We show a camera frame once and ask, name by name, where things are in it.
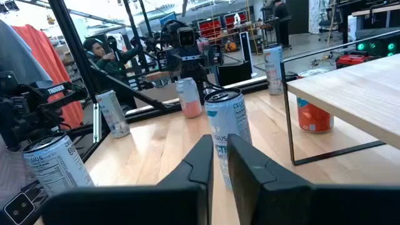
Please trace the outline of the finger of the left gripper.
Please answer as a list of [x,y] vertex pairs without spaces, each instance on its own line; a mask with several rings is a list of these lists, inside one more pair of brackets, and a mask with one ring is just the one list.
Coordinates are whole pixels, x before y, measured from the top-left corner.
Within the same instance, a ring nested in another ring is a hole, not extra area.
[[182,57],[177,49],[168,49],[166,51],[166,61],[168,71],[178,71],[182,66]]
[[204,67],[221,66],[224,63],[224,55],[218,44],[206,45],[203,48]]

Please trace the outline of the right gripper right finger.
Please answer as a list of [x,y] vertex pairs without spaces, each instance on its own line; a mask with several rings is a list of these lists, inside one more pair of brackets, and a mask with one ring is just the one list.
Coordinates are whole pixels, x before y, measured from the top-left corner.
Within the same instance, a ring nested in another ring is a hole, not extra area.
[[400,186],[314,184],[236,134],[227,155],[241,225],[400,225]]

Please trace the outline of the white can pink bottom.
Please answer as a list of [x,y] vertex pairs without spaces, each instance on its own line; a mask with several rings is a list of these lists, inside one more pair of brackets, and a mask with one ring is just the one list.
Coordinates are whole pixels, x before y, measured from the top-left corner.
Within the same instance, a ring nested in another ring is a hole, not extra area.
[[181,104],[183,114],[187,118],[195,118],[201,115],[203,108],[193,78],[187,77],[176,82],[176,92]]

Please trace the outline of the red can silver top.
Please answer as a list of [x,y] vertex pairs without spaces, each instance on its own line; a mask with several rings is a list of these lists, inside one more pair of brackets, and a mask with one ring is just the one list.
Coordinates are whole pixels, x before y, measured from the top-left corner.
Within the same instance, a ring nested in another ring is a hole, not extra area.
[[334,116],[301,97],[296,98],[299,127],[310,133],[325,133],[334,127]]

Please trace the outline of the red bin rack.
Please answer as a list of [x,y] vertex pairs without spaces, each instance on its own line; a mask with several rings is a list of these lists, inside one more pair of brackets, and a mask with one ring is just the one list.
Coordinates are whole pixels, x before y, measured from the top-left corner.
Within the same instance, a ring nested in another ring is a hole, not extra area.
[[247,15],[245,11],[230,12],[223,16],[225,28],[232,29],[235,26],[244,24],[247,21]]
[[218,17],[198,21],[197,26],[202,38],[218,38],[221,35],[221,21]]

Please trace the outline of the black tower white trim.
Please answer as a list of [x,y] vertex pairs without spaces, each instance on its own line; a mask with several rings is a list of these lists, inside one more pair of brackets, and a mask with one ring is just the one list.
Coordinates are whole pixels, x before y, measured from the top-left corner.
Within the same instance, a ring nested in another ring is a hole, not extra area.
[[240,42],[241,42],[241,51],[243,59],[246,63],[249,64],[251,76],[253,76],[253,62],[251,57],[251,45],[249,42],[248,32],[240,32],[239,33]]

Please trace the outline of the blue monitor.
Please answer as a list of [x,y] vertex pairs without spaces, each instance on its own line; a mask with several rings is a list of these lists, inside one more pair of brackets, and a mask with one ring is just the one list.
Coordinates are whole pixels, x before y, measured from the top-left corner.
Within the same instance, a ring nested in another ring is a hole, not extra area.
[[171,20],[176,20],[176,13],[175,13],[174,11],[171,12],[171,13],[169,13],[169,14],[167,14],[166,16],[160,18],[160,19],[159,19],[160,25],[163,26],[163,25],[165,25],[168,21],[171,21]]

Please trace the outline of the white slim can orange print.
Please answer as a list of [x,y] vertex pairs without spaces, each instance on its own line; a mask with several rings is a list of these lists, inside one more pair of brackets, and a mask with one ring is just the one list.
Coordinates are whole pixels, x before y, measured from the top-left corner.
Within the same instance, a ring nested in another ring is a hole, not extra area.
[[263,50],[266,77],[269,82],[270,95],[283,93],[281,63],[283,61],[282,46],[273,45]]

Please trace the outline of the person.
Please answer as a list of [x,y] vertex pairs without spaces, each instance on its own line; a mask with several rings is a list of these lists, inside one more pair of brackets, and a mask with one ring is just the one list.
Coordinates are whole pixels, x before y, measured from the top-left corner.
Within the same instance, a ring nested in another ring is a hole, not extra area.
[[291,45],[289,43],[289,11],[286,3],[282,2],[282,0],[274,0],[274,16],[277,18],[277,41],[284,48],[291,49]]
[[93,62],[99,69],[129,85],[125,64],[138,55],[139,49],[137,47],[126,52],[117,49],[114,52],[106,53],[101,42],[94,38],[87,38],[83,47],[88,52],[92,52]]

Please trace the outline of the office chair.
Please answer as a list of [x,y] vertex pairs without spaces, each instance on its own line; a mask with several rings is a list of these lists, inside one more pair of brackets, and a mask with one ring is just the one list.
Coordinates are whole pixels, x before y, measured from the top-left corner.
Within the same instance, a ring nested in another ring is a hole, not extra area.
[[333,8],[327,8],[325,12],[319,14],[320,22],[319,26],[319,38],[318,41],[321,41],[323,38],[323,34],[327,33],[324,37],[324,40],[332,39],[333,35],[331,34],[333,31],[338,31],[341,23],[343,22],[341,12],[339,9],[333,10]]

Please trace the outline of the orange cloth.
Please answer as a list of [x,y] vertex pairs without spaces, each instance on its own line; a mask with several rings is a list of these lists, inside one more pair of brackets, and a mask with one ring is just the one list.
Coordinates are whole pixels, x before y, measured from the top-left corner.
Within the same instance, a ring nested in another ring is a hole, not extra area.
[[[28,24],[25,26],[12,26],[12,28],[31,48],[32,55],[47,72],[53,84],[71,81],[63,62],[44,32]],[[75,101],[62,107],[62,118],[64,119],[64,123],[72,128],[81,126],[84,118],[81,103]]]

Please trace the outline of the red black toolbox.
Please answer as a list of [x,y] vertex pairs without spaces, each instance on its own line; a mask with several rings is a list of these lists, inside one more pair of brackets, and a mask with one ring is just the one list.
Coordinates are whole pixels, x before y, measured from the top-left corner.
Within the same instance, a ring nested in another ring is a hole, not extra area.
[[345,51],[342,56],[338,56],[335,60],[336,68],[341,69],[356,64],[365,63],[381,58],[380,56],[370,55],[366,51]]

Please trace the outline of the grey cloth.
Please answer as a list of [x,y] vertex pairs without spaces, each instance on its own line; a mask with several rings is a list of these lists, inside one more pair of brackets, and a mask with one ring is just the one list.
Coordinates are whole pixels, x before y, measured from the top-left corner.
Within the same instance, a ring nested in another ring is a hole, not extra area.
[[51,87],[53,80],[31,51],[22,37],[10,25],[0,20],[0,71],[12,71],[19,84]]

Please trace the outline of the black computer case green lights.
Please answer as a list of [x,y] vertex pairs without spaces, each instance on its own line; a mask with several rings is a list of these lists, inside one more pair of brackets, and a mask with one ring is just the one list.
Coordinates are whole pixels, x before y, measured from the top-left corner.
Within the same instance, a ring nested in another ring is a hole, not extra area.
[[356,50],[373,56],[392,56],[400,53],[400,35],[380,37],[356,44]]

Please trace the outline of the wooden shelf black metal frame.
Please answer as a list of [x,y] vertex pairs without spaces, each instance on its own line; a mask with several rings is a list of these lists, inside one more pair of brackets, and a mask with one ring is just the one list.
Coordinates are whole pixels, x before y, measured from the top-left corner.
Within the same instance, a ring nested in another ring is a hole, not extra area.
[[[282,85],[293,165],[300,166],[385,144],[400,150],[400,53],[316,76],[284,80]],[[375,141],[296,159],[289,93],[362,130]]]

